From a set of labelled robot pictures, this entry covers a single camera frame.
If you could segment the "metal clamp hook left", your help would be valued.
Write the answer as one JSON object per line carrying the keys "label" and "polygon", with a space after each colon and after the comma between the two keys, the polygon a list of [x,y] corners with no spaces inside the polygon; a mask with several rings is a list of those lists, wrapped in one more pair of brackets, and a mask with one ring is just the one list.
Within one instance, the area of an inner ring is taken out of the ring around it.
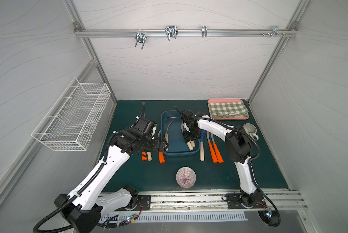
{"label": "metal clamp hook left", "polygon": [[145,42],[147,40],[147,36],[145,33],[142,33],[142,32],[138,32],[136,33],[136,42],[135,42],[135,47],[138,45],[138,44],[141,44],[141,49],[144,48],[144,45],[145,45]]}

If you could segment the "purple striped bowl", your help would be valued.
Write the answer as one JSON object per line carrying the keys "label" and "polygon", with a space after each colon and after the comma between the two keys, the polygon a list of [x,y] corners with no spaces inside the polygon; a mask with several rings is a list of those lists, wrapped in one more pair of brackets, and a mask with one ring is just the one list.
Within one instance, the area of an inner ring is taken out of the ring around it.
{"label": "purple striped bowl", "polygon": [[176,174],[176,181],[182,188],[191,188],[196,182],[196,173],[192,168],[182,167]]}

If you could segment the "orange sickle beside box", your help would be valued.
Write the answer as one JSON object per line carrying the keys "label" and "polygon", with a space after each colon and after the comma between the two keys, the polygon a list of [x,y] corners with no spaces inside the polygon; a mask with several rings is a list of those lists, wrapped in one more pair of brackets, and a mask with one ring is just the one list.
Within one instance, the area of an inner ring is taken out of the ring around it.
{"label": "orange sickle beside box", "polygon": [[158,153],[158,156],[159,156],[159,162],[160,162],[160,163],[165,163],[164,153],[159,152],[159,153]]}

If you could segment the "orange sickle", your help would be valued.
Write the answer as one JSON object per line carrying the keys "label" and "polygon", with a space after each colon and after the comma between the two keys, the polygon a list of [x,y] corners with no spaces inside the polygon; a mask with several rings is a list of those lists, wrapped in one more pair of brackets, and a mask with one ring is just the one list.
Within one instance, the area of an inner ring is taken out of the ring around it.
{"label": "orange sickle", "polygon": [[141,153],[141,160],[142,161],[148,160],[148,156],[147,156],[146,152],[144,152],[144,151],[142,151],[142,153]]}
{"label": "orange sickle", "polygon": [[207,132],[207,140],[208,140],[208,145],[209,145],[212,161],[213,161],[213,163],[217,163],[218,159],[217,159],[216,153],[213,149],[213,145],[212,145],[212,142],[210,140],[210,133],[209,132]]}
{"label": "orange sickle", "polygon": [[158,156],[159,156],[159,162],[160,162],[160,163],[165,163],[164,153],[159,152],[159,153],[158,153]]}
{"label": "orange sickle", "polygon": [[216,142],[215,142],[213,134],[211,134],[211,140],[212,140],[212,143],[213,143],[213,149],[214,149],[214,152],[215,152],[215,155],[216,155],[218,163],[223,163],[224,160],[223,160],[223,158],[222,158],[222,156],[221,156],[221,154],[219,152],[219,149],[218,149],[218,147],[216,145]]}

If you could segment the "pink tray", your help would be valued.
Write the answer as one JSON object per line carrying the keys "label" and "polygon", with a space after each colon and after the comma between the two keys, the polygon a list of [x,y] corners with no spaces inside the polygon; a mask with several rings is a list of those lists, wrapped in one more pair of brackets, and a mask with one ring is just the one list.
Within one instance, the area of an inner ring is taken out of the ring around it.
{"label": "pink tray", "polygon": [[243,100],[208,100],[209,114],[217,120],[247,120],[249,110]]}

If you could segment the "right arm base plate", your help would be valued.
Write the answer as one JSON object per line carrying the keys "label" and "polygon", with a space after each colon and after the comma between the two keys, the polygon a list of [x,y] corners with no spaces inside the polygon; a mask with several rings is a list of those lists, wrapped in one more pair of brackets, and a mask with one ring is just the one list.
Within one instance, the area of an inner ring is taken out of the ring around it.
{"label": "right arm base plate", "polygon": [[229,193],[222,197],[228,209],[264,209],[265,199],[258,192],[248,195],[246,193]]}

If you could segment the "striped ceramic mug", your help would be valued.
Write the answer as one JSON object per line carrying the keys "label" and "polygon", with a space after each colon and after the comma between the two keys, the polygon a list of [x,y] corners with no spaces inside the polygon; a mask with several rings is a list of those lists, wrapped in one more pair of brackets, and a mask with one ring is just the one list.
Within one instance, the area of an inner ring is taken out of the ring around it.
{"label": "striped ceramic mug", "polygon": [[251,123],[245,123],[242,126],[245,132],[255,141],[259,140],[259,136],[257,135],[257,128]]}

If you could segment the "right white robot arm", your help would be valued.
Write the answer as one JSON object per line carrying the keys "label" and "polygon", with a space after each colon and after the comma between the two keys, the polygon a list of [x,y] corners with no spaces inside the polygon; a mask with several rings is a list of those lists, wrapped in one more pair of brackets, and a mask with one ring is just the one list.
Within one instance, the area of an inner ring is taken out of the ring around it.
{"label": "right white robot arm", "polygon": [[240,179],[240,196],[237,202],[244,208],[251,209],[258,204],[259,199],[268,201],[272,207],[264,207],[259,211],[261,220],[270,227],[278,227],[281,216],[274,202],[258,186],[253,173],[252,161],[257,159],[261,150],[256,140],[246,133],[242,126],[230,126],[211,118],[201,112],[192,114],[190,111],[181,112],[183,136],[187,141],[201,138],[201,131],[205,130],[220,138],[226,147],[229,158],[235,163]]}

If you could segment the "green checkered cloth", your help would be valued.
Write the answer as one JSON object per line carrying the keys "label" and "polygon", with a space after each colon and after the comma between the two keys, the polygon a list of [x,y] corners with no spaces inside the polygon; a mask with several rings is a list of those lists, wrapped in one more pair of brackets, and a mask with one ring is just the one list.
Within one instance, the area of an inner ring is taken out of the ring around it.
{"label": "green checkered cloth", "polygon": [[248,117],[249,110],[243,102],[208,103],[212,118],[239,118]]}

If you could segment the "blue plastic storage box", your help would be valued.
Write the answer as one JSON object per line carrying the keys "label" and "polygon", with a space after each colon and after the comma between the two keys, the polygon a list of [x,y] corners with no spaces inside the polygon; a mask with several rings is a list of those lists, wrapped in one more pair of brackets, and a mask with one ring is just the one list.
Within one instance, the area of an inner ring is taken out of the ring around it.
{"label": "blue plastic storage box", "polygon": [[172,117],[179,117],[179,131],[175,134],[172,132],[174,126],[171,126],[170,137],[169,137],[169,151],[163,152],[167,157],[178,157],[178,156],[190,156],[194,155],[200,151],[200,141],[195,140],[196,147],[190,151],[184,141],[182,131],[181,131],[181,116],[176,110],[164,111],[161,114],[161,136],[165,139],[165,131],[168,123],[171,121]]}

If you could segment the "metal U-bolt hook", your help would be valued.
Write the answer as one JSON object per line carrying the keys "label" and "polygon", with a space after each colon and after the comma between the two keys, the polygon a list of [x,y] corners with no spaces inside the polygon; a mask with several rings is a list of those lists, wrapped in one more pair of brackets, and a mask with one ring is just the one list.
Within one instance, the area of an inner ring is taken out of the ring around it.
{"label": "metal U-bolt hook", "polygon": [[178,35],[177,26],[169,26],[169,27],[165,28],[165,34],[166,34],[166,37],[169,41],[171,40],[171,38],[176,39],[176,37]]}

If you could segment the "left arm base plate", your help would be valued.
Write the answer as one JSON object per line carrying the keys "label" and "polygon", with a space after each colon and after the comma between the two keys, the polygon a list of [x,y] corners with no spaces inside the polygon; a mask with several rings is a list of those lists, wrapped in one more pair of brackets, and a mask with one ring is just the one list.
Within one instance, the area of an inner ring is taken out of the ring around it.
{"label": "left arm base plate", "polygon": [[148,211],[151,209],[151,195],[137,195],[132,202],[127,206],[123,207],[122,210],[125,211]]}

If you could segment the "metal bracket hook right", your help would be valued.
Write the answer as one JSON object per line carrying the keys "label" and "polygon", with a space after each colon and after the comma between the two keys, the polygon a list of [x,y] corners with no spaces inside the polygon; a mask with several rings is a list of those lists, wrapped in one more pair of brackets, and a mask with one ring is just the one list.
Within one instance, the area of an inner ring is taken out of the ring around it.
{"label": "metal bracket hook right", "polygon": [[284,32],[280,32],[279,31],[279,27],[278,26],[275,26],[271,32],[267,33],[267,34],[264,34],[264,33],[261,33],[261,35],[263,37],[270,37],[270,38],[273,38],[273,37],[286,37],[287,34],[284,33]]}

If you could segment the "aluminium front rail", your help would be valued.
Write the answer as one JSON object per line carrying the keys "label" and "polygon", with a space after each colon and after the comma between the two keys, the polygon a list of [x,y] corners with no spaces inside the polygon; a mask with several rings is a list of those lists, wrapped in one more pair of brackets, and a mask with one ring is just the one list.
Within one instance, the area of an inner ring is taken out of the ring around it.
{"label": "aluminium front rail", "polygon": [[[289,189],[263,189],[269,200],[263,198],[254,207],[244,208],[235,204],[235,210],[262,211],[265,206],[272,208],[274,203],[277,209],[285,210],[308,210],[300,191]],[[151,212],[215,212],[232,211],[228,207],[232,204],[226,199],[227,194],[238,196],[237,189],[210,189],[210,190],[181,190],[181,191],[153,191],[140,192],[140,195],[150,195]]]}

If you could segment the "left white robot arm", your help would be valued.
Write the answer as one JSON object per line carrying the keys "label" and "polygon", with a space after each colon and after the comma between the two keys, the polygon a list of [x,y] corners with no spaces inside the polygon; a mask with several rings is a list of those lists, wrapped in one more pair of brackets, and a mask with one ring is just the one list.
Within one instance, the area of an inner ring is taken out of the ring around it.
{"label": "left white robot arm", "polygon": [[98,225],[104,213],[123,207],[134,208],[138,193],[130,187],[112,194],[108,201],[99,201],[98,197],[118,169],[135,152],[164,152],[169,147],[166,139],[155,137],[156,127],[155,122],[146,119],[143,105],[137,120],[109,137],[103,157],[97,165],[69,194],[59,194],[55,200],[56,210],[41,219],[33,227],[33,232],[43,232],[40,227],[55,215],[61,214],[69,225],[51,229],[50,232],[61,233],[75,229],[79,233],[89,233]]}

